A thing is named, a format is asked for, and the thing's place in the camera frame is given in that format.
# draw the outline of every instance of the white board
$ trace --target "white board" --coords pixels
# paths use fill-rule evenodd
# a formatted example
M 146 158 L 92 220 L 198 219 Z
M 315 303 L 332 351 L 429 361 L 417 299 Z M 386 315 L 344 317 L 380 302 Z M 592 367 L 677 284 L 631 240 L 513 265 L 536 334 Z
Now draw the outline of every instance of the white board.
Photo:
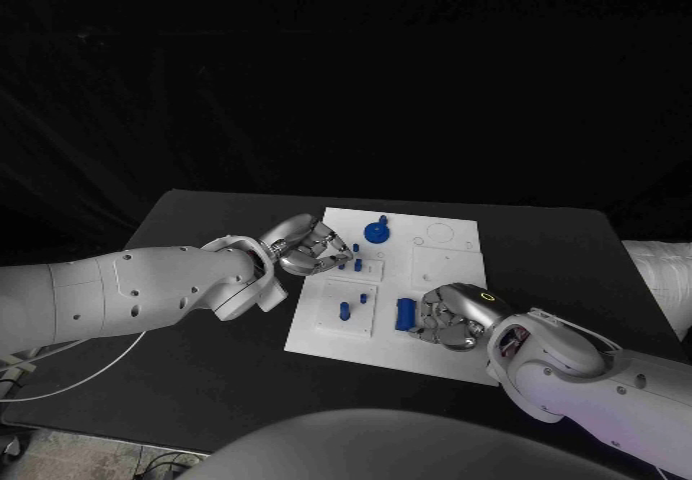
M 363 230 L 380 215 L 390 236 L 377 245 Z M 337 208 L 325 209 L 322 222 L 348 246 L 358 244 L 363 269 L 355 272 L 348 262 L 342 270 L 305 278 L 285 350 L 497 386 L 485 373 L 484 342 L 469 352 L 452 352 L 394 330 L 399 298 L 419 303 L 425 292 L 452 282 L 485 288 L 475 222 Z M 342 301 L 351 305 L 347 321 L 338 318 Z

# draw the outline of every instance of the blue object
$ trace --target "blue object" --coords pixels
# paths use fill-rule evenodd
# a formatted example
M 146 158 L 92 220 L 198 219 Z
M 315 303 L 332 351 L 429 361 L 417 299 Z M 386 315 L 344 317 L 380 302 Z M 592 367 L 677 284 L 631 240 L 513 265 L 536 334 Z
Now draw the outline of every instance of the blue object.
M 399 298 L 396 300 L 396 330 L 407 332 L 415 327 L 415 300 Z
M 345 321 L 350 318 L 350 309 L 348 309 L 348 303 L 341 302 L 338 306 L 338 318 Z
M 386 217 L 379 217 L 379 222 L 370 223 L 364 227 L 364 239 L 370 243 L 383 243 L 389 238 L 389 228 L 386 226 Z

